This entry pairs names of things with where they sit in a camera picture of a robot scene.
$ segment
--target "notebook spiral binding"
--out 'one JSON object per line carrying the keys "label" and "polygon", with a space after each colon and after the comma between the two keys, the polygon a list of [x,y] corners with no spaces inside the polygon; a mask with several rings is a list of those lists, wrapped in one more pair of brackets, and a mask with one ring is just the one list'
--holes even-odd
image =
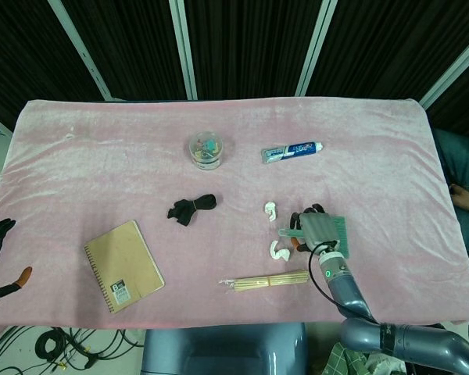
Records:
{"label": "notebook spiral binding", "polygon": [[104,284],[102,283],[101,275],[99,274],[97,266],[95,265],[94,258],[92,257],[91,251],[88,248],[88,246],[84,246],[84,248],[85,248],[85,252],[87,253],[88,262],[90,263],[92,267],[92,271],[94,271],[95,278],[97,279],[97,282],[99,283],[99,287],[101,288],[102,296],[104,297],[104,300],[106,301],[106,304],[108,305],[109,312],[112,313],[114,311],[113,304],[111,300],[109,299],[108,292],[106,291]]}

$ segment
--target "pink towel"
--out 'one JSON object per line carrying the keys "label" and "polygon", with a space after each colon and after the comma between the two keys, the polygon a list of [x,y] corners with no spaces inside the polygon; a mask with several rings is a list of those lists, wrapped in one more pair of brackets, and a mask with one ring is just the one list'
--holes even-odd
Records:
{"label": "pink towel", "polygon": [[[216,170],[190,160],[186,144],[202,130],[224,139]],[[262,148],[304,141],[324,149],[262,164]],[[188,227],[166,218],[175,201],[208,193],[217,207],[197,212]],[[273,223],[268,201],[277,203]],[[0,285],[25,266],[33,274],[0,301],[0,325],[339,321],[311,283],[246,292],[219,284],[306,268],[308,254],[276,261],[269,247],[293,212],[316,202],[347,217],[349,265],[379,321],[469,319],[469,261],[414,101],[29,102],[0,180],[0,220],[17,220],[0,255]],[[113,315],[84,244],[128,220],[137,220],[166,285]]]}

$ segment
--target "black curtain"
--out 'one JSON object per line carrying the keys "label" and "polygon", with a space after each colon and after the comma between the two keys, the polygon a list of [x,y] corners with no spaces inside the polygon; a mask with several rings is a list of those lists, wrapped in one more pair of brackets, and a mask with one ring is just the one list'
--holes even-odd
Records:
{"label": "black curtain", "polygon": [[102,100],[46,1],[0,0],[0,121],[10,130],[31,99]]}
{"label": "black curtain", "polygon": [[308,95],[420,100],[469,45],[469,0],[339,1]]}
{"label": "black curtain", "polygon": [[293,96],[317,0],[186,0],[199,99]]}
{"label": "black curtain", "polygon": [[469,67],[427,112],[433,127],[469,135]]}
{"label": "black curtain", "polygon": [[63,0],[111,95],[186,99],[167,0]]}

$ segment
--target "notebook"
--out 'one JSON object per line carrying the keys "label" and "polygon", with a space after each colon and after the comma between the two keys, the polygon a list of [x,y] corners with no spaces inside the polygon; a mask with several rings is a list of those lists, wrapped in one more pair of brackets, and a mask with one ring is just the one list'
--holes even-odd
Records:
{"label": "notebook", "polygon": [[85,252],[111,313],[165,284],[133,220],[89,241]]}

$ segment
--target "notebook label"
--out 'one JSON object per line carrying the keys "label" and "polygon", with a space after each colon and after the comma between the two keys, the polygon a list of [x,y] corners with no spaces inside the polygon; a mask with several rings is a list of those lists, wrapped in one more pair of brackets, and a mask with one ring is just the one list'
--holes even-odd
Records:
{"label": "notebook label", "polygon": [[126,301],[131,299],[131,294],[128,292],[127,287],[123,280],[117,281],[115,284],[111,286],[111,290],[113,291],[113,296],[116,299],[116,303],[121,305]]}

